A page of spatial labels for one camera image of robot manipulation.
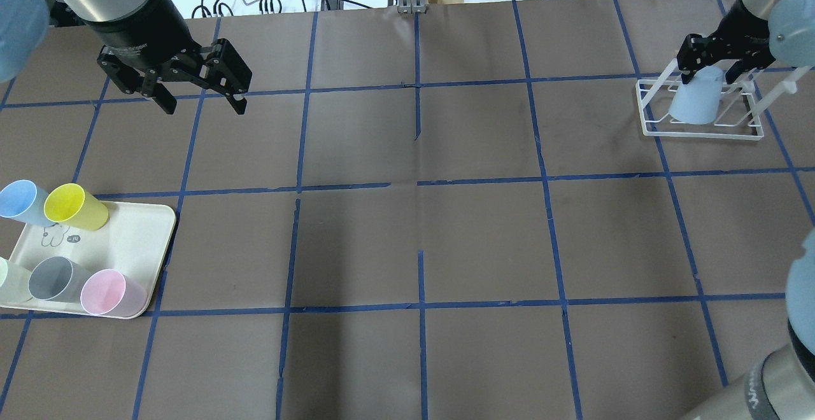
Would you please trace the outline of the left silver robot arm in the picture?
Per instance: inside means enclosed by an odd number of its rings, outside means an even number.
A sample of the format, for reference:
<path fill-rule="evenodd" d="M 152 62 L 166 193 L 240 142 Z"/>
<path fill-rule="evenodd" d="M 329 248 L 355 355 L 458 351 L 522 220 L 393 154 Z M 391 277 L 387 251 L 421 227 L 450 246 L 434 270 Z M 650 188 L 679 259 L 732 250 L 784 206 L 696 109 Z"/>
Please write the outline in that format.
<path fill-rule="evenodd" d="M 43 42 L 58 0 L 2 0 L 1 79 L 11 81 Z M 227 99 L 243 115 L 252 71 L 226 38 L 195 42 L 172 0 L 60 0 L 103 42 L 97 62 L 125 94 L 139 94 L 171 115 L 165 83 L 191 83 Z"/>

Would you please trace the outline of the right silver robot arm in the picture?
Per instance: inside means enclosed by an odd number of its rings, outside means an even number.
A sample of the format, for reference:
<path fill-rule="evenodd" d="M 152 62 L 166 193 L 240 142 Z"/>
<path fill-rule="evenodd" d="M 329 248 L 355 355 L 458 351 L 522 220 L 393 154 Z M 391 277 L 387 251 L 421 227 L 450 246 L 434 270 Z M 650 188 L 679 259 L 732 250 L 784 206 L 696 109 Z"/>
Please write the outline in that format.
<path fill-rule="evenodd" d="M 670 116 L 707 124 L 724 84 L 774 61 L 813 66 L 813 0 L 736 0 L 715 32 L 688 35 L 676 55 L 681 83 Z M 791 264 L 785 304 L 789 344 L 751 365 L 687 419 L 813 418 L 813 235 Z"/>

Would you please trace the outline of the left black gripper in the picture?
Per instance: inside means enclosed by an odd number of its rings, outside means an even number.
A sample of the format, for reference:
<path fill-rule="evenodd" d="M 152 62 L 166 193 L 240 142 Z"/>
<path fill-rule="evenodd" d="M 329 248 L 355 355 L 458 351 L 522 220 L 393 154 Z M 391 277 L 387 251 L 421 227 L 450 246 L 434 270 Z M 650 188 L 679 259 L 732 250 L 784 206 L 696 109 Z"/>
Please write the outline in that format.
<path fill-rule="evenodd" d="M 226 98 L 244 115 L 253 73 L 227 38 L 202 48 L 172 0 L 146 0 L 128 16 L 113 22 L 85 23 L 104 49 L 97 64 L 120 92 L 137 94 L 173 115 L 177 101 L 165 81 L 186 81 Z"/>

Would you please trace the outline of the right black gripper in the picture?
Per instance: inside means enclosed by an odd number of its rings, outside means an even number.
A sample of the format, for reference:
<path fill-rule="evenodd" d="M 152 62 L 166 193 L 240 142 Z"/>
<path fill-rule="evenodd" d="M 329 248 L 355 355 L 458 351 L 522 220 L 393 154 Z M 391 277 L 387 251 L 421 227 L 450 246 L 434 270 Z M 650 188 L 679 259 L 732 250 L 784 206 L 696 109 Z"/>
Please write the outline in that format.
<path fill-rule="evenodd" d="M 735 0 L 711 35 L 688 34 L 676 54 L 676 64 L 684 85 L 698 72 L 722 60 L 734 60 L 725 73 L 726 84 L 736 83 L 743 74 L 764 70 L 776 61 L 769 50 L 766 20 L 752 14 L 742 0 Z"/>

